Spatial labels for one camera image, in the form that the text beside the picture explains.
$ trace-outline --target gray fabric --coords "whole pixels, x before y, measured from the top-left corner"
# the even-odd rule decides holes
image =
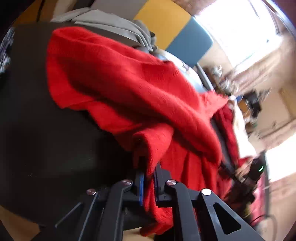
[[[58,15],[56,17],[54,17],[51,22],[55,22],[55,23],[62,23],[62,22],[67,22],[72,20],[73,18],[86,13],[90,10],[89,7],[84,7],[84,8],[80,8],[80,9],[76,9],[70,12],[66,12],[64,14]]]
[[[150,32],[141,21],[129,21],[114,14],[105,13],[98,9],[88,9],[87,12],[85,12],[86,8],[83,8],[82,14],[77,14],[79,12],[78,10],[79,9],[75,10],[76,12],[71,11],[58,16],[52,19],[52,21],[72,21],[76,24],[104,29],[132,39],[148,48],[149,51],[153,51],[153,47],[151,46]]]
[[[11,27],[0,44],[0,74],[4,73],[10,64],[10,57],[7,54],[7,49],[11,47],[13,43],[14,34],[15,30]]]

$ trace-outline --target red knit fabric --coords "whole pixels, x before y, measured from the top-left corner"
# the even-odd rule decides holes
[[[53,32],[47,50],[48,87],[60,108],[88,110],[98,126],[111,132],[134,166],[146,157],[147,177],[158,161],[172,178],[195,190],[218,195],[221,146],[209,119],[227,99],[199,94],[172,62],[163,62],[81,27]],[[143,235],[172,226],[170,208],[155,206],[153,181],[144,208],[157,224]]]
[[[217,126],[224,136],[228,154],[232,163],[236,167],[241,167],[248,158],[239,158],[237,140],[233,131],[233,118],[233,111],[228,107],[228,105],[223,106],[214,114]]]

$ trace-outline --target bright window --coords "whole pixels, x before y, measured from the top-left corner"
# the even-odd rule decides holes
[[[217,0],[197,18],[221,45],[233,67],[274,42],[278,33],[260,0]]]
[[[268,175],[271,182],[296,172],[295,143],[296,134],[266,152]]]

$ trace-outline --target blue panel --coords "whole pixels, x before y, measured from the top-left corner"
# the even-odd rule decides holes
[[[144,174],[140,176],[140,206],[143,206],[143,199],[144,199]]]
[[[208,31],[192,17],[166,51],[193,67],[213,45]]]

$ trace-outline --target black cable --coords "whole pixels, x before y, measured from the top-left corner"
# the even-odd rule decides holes
[[[45,3],[45,0],[42,0],[40,3],[40,6],[39,6],[39,9],[37,12],[36,22],[39,22],[39,20],[40,20],[40,15],[41,15],[41,11],[43,9],[44,3]]]
[[[276,220],[276,217],[274,215],[272,215],[272,214],[271,215],[260,215],[260,216],[256,217],[252,222],[250,222],[250,225],[252,223],[254,223],[258,218],[261,218],[261,217],[270,218],[272,220],[272,223],[273,223],[273,226],[274,226],[272,241],[275,241],[276,240],[276,234],[277,234],[277,220]]]

